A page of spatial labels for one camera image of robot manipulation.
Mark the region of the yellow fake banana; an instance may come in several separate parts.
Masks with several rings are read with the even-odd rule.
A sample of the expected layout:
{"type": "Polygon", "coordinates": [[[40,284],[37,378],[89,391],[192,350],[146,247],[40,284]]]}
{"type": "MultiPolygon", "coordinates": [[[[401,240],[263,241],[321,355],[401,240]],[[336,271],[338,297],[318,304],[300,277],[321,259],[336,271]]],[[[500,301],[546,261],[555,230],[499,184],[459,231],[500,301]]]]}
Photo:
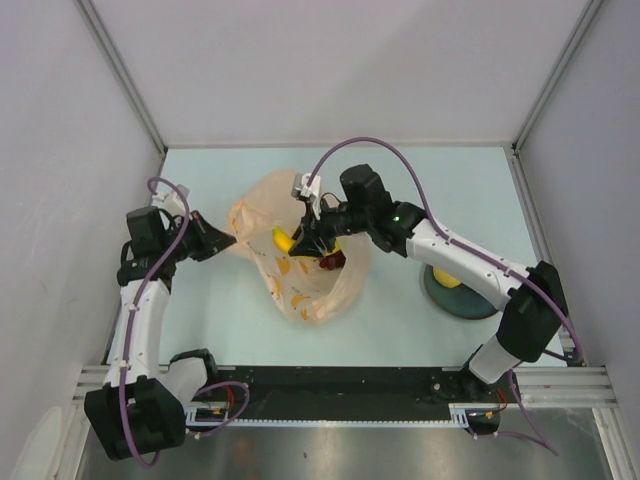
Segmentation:
{"type": "MultiPolygon", "coordinates": [[[[290,255],[289,251],[294,245],[294,239],[291,238],[284,230],[280,227],[275,227],[272,230],[272,241],[275,247],[282,252],[283,254],[290,255]]],[[[335,243],[335,246],[332,249],[324,250],[320,256],[327,257],[329,255],[333,255],[338,253],[341,250],[340,244],[338,242],[335,243]]]]}

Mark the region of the dark red fake grapes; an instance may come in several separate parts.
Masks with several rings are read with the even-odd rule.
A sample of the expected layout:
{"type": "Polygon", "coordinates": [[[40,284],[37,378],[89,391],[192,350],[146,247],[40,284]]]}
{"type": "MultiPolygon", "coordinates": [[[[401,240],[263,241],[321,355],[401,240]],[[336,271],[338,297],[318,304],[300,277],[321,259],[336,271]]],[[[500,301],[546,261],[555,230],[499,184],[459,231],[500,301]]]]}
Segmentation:
{"type": "Polygon", "coordinates": [[[331,255],[322,258],[319,261],[319,266],[328,271],[342,269],[346,263],[346,257],[342,251],[337,251],[331,255]]]}

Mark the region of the banana print plastic bag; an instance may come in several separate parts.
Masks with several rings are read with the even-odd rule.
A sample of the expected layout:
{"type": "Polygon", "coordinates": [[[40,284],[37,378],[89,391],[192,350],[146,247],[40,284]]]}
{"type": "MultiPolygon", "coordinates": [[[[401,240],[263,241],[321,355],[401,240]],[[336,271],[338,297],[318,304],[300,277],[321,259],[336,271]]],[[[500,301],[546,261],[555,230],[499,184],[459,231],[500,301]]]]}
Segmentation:
{"type": "Polygon", "coordinates": [[[362,233],[341,237],[343,267],[326,270],[310,257],[290,257],[274,243],[274,231],[292,235],[304,213],[291,197],[296,172],[275,170],[236,201],[227,214],[226,230],[237,243],[230,251],[254,263],[275,305],[290,321],[320,325],[344,312],[364,290],[372,245],[362,233]]]}

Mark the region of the yellow fake lemon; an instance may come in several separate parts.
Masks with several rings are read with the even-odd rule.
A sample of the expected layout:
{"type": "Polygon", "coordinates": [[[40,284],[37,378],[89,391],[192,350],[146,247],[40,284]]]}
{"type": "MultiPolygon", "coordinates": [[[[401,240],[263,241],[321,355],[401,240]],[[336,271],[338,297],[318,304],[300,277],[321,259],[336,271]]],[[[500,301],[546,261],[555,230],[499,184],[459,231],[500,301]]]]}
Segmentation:
{"type": "Polygon", "coordinates": [[[439,285],[447,289],[455,289],[462,285],[462,282],[453,275],[436,267],[433,268],[433,278],[439,285]]]}

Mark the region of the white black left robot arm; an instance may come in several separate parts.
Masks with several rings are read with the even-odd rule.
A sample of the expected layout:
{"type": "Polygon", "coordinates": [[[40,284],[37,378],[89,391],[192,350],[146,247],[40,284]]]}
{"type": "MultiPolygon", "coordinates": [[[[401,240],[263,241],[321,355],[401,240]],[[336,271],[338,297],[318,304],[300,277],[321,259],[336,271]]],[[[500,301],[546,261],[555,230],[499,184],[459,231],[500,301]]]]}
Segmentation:
{"type": "Polygon", "coordinates": [[[102,386],[84,398],[91,426],[114,461],[182,445],[186,405],[219,392],[221,376],[206,349],[174,355],[167,375],[160,374],[161,327],[178,263],[208,260],[236,242],[198,211],[179,215],[148,206],[129,212],[126,223],[114,357],[102,386]]]}

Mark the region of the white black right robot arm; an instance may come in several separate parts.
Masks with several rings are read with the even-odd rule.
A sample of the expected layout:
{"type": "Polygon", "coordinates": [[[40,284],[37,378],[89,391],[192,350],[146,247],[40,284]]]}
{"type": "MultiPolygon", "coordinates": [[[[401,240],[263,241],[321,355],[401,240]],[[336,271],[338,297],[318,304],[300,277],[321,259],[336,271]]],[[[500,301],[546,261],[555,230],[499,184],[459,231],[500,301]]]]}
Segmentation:
{"type": "Polygon", "coordinates": [[[305,205],[288,253],[320,258],[346,236],[365,233],[384,252],[394,252],[441,269],[501,312],[497,332],[467,361],[463,393],[473,401],[493,394],[498,380],[521,362],[535,362],[567,321],[564,292],[556,268],[510,263],[439,226],[425,208],[393,199],[381,177],[367,164],[345,170],[340,183],[345,201],[330,207],[319,177],[295,176],[292,196],[305,205]]]}

